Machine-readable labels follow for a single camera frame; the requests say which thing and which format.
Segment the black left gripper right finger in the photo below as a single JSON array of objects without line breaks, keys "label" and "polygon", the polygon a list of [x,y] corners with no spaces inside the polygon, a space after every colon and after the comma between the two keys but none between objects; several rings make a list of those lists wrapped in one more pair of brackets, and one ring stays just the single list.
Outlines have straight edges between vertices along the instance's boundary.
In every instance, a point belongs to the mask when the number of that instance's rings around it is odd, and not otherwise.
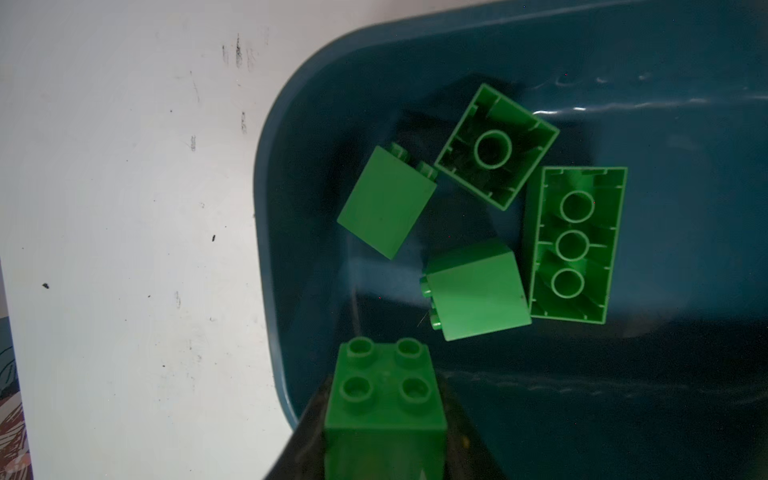
[{"label": "black left gripper right finger", "polygon": [[445,479],[501,480],[504,472],[453,395],[443,396],[447,419]]}]

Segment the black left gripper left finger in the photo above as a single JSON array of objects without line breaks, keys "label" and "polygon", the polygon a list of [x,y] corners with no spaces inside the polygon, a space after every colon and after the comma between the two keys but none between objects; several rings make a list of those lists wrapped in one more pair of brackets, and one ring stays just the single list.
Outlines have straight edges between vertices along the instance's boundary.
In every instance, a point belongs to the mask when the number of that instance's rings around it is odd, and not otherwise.
[{"label": "black left gripper left finger", "polygon": [[304,410],[288,443],[267,480],[325,478],[324,424],[330,396],[330,384],[323,383]]}]

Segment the green lego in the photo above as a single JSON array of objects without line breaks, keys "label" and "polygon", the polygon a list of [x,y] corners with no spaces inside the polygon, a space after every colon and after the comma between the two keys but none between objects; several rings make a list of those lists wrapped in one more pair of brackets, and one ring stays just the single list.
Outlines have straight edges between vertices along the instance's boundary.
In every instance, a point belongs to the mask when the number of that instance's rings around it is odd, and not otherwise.
[{"label": "green lego", "polygon": [[359,336],[340,346],[324,422],[327,479],[441,479],[446,436],[425,344]]}]

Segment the green square lego brick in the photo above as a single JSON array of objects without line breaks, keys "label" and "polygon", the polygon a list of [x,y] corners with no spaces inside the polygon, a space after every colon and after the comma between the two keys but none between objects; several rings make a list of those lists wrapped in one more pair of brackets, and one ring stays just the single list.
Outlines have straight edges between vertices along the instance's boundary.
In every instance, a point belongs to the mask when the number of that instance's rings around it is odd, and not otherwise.
[{"label": "green square lego brick", "polygon": [[499,238],[431,258],[420,288],[432,328],[447,341],[532,323],[515,254]]}]

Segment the green two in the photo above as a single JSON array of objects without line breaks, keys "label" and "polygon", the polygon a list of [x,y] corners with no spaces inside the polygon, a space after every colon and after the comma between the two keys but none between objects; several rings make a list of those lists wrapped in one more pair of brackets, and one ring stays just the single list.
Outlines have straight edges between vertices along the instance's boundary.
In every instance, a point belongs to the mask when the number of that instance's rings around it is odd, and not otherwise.
[{"label": "green two", "polygon": [[531,175],[523,227],[532,317],[606,322],[626,167],[543,166]]}]

